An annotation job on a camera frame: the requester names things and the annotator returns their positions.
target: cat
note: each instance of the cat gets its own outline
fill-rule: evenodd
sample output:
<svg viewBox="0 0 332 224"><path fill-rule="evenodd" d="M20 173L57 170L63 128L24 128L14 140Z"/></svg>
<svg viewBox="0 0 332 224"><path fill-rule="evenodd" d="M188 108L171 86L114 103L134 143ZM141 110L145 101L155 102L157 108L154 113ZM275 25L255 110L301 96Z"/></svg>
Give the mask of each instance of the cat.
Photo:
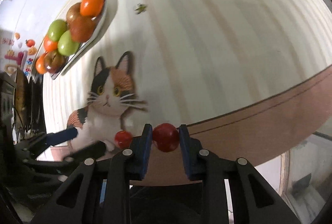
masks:
<svg viewBox="0 0 332 224"><path fill-rule="evenodd" d="M130 107L141 108L135 99L132 79L133 56L125 52L116 66L106 67L103 57L98 57L89 92L88 105L69 116L67 128L75 127L77 137L68 145L76 152L96 141L106 144L109 152L115 147L114 137L121 131L121 116Z"/></svg>

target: triangular cutout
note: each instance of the triangular cutout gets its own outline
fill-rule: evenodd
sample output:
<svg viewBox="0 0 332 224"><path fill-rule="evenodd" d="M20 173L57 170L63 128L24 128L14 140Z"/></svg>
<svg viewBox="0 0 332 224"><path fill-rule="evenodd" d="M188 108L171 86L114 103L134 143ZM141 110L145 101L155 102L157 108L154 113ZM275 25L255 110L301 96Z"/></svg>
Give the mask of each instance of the triangular cutout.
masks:
<svg viewBox="0 0 332 224"><path fill-rule="evenodd" d="M274 203L273 198L267 193L266 189L260 184L260 182L258 182L252 174L249 174L248 178L257 208L272 205Z"/></svg>
<svg viewBox="0 0 332 224"><path fill-rule="evenodd" d="M56 203L68 208L74 208L83 181L83 174L79 174L57 199Z"/></svg>

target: cat ear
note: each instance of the cat ear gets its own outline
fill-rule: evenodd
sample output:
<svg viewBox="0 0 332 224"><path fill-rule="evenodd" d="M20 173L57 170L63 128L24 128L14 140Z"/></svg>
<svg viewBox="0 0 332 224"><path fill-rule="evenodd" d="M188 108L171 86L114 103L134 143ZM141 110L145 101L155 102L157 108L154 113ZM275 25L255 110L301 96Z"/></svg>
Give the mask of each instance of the cat ear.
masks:
<svg viewBox="0 0 332 224"><path fill-rule="evenodd" d="M105 61L102 56L97 58L97 62L95 65L95 72L94 72L94 77L96 77L104 68L105 66Z"/></svg>
<svg viewBox="0 0 332 224"><path fill-rule="evenodd" d="M129 74L132 70L132 52L127 51L121 57L116 68Z"/></svg>

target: cat eye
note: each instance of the cat eye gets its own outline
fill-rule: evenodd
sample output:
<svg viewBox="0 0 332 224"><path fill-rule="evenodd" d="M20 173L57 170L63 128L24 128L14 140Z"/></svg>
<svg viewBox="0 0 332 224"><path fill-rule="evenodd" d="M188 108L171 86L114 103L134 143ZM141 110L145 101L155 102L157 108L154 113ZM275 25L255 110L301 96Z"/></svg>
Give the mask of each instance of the cat eye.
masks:
<svg viewBox="0 0 332 224"><path fill-rule="evenodd" d="M114 87L113 94L114 96L118 97L120 96L121 90L118 86Z"/></svg>
<svg viewBox="0 0 332 224"><path fill-rule="evenodd" d="M103 86L98 86L97 88L97 94L100 96L104 92L104 87Z"/></svg>

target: green fruit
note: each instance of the green fruit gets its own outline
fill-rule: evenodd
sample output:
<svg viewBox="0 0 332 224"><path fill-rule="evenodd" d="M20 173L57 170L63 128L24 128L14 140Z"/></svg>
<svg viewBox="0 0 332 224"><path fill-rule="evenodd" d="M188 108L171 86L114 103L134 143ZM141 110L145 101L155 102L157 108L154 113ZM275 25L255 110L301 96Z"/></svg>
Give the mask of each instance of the green fruit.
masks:
<svg viewBox="0 0 332 224"><path fill-rule="evenodd" d="M67 30L64 32L58 42L58 51L64 56L70 56L75 54L78 47L80 46L79 42L73 41L71 39L70 31Z"/></svg>
<svg viewBox="0 0 332 224"><path fill-rule="evenodd" d="M67 30L67 23L64 20L58 19L53 21L49 26L47 35L51 41L59 41L62 34Z"/></svg>

